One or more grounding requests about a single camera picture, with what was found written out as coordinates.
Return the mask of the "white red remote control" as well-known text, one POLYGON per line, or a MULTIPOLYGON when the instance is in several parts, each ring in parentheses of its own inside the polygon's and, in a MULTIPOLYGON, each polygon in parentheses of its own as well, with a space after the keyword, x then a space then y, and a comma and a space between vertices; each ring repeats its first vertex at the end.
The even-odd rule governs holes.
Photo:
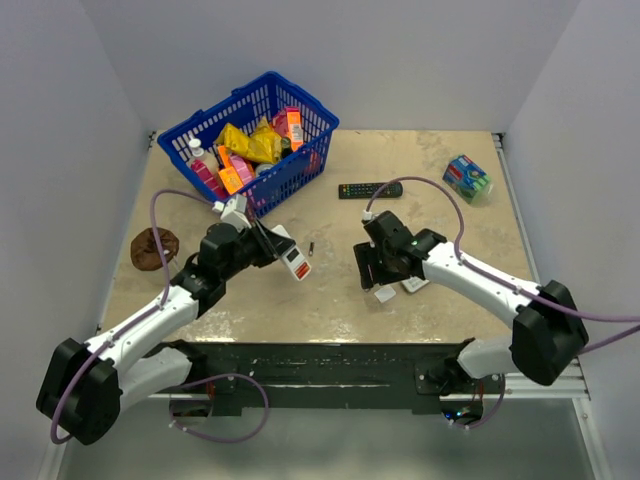
MULTIPOLYGON (((285 234, 286 236, 293 239, 283 225, 276 225, 275 227, 272 228, 272 230, 274 230, 276 233, 279 233, 279 234, 285 234)), ((311 272, 311 269, 310 269, 309 273, 306 275, 306 277, 303 280, 298 280, 296 278, 294 272, 302 263, 307 262, 310 265, 308 259, 304 256, 303 252, 299 249, 296 242, 295 242, 295 245, 285 253, 285 255, 280 259, 280 261, 287 268, 287 270, 293 276, 293 278, 298 282, 303 281, 311 272)))

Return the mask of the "orange battery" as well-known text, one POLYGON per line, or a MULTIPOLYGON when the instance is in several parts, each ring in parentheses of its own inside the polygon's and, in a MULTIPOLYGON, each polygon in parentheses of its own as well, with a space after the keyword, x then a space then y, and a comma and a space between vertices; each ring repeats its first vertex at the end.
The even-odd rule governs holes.
POLYGON ((309 273, 311 267, 307 262, 302 263, 294 272, 298 280, 303 280, 309 273))

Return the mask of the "white battery cover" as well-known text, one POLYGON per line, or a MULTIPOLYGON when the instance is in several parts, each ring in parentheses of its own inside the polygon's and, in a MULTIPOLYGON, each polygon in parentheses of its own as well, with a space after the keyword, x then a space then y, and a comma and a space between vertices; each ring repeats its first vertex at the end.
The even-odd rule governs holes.
POLYGON ((392 286, 386 285, 378 289, 374 295, 380 303, 386 303, 396 296, 396 291, 392 286))

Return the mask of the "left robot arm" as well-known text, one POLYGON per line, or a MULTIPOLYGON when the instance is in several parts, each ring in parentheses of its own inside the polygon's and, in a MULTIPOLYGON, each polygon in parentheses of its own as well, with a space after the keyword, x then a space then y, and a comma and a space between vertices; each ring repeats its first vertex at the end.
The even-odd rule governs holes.
POLYGON ((175 347, 152 350, 169 334, 210 310, 226 284, 249 267, 281 262, 297 280, 311 266, 282 226, 261 222, 238 229, 212 225, 199 249, 170 280, 168 288, 121 325, 84 342, 68 338, 53 351, 36 399, 51 421, 50 437, 90 445, 113 426, 119 414, 168 387, 200 390, 207 368, 175 347))

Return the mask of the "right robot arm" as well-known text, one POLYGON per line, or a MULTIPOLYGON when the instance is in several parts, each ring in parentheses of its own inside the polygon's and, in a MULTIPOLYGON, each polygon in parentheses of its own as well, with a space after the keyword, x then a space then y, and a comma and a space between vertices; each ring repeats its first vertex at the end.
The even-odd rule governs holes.
POLYGON ((420 279, 464 296, 511 330, 503 338, 465 340, 430 367, 425 377, 442 394, 469 392, 493 374, 521 373, 550 386, 587 345, 586 328, 563 284, 512 277, 465 257, 432 230, 411 233, 390 211, 364 212, 362 224, 369 239, 353 250, 363 289, 420 279))

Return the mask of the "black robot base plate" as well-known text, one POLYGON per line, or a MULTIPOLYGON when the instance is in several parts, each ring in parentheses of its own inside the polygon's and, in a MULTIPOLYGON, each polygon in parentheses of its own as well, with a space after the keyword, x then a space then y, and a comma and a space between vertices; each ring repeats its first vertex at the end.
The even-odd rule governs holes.
POLYGON ((191 361, 190 382, 197 412, 239 416, 249 408, 405 410, 443 412, 453 399, 460 417, 482 413, 482 402, 504 381, 493 374, 444 395, 427 370, 453 353, 456 344, 429 343, 222 343, 176 340, 170 347, 191 361))

